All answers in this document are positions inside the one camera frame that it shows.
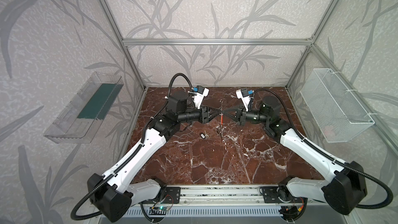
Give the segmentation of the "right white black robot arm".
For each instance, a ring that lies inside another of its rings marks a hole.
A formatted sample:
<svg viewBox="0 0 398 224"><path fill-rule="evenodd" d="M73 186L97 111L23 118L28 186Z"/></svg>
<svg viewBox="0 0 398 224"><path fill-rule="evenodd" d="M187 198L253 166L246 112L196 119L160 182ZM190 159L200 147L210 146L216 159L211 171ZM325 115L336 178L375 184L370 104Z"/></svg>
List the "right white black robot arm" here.
<svg viewBox="0 0 398 224"><path fill-rule="evenodd" d="M254 91L237 90L236 96L242 103L232 116L235 122L239 125L247 122L262 124L268 137L294 151L323 177L322 180L317 180L288 176L278 185L277 192L281 201L310 198L327 203L338 213L348 215L364 199L367 195L364 177L339 166L340 159L335 156L327 159L322 155L322 148L305 137L300 137L294 126L280 117L283 104L278 97L264 97L259 110L253 110Z"/></svg>

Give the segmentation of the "metal keyring plate red handle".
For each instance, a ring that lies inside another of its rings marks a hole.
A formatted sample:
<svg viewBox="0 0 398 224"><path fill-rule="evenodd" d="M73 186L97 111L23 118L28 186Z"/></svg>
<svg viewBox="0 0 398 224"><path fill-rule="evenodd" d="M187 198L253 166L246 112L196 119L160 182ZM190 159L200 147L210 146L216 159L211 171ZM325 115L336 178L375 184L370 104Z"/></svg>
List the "metal keyring plate red handle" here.
<svg viewBox="0 0 398 224"><path fill-rule="evenodd" d="M223 112L222 112L222 106L223 106L223 100L220 100L220 107L219 109L221 110L220 113L220 125L223 126Z"/></svg>

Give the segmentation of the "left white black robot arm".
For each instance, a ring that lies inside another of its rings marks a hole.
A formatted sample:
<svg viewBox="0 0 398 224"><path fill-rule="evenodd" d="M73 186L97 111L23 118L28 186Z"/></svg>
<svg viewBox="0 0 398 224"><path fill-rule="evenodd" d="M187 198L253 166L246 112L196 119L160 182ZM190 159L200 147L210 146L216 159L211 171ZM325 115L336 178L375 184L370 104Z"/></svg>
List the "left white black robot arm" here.
<svg viewBox="0 0 398 224"><path fill-rule="evenodd" d="M165 113L153 117L145 128L145 136L117 162L101 175L93 174L87 182L90 202L112 223L118 221L130 206L161 197L164 186L159 180L149 179L132 185L139 170L180 130L182 123L208 123L214 116L203 106L209 90L197 86L192 89L194 108L188 108L185 92L167 97Z"/></svg>

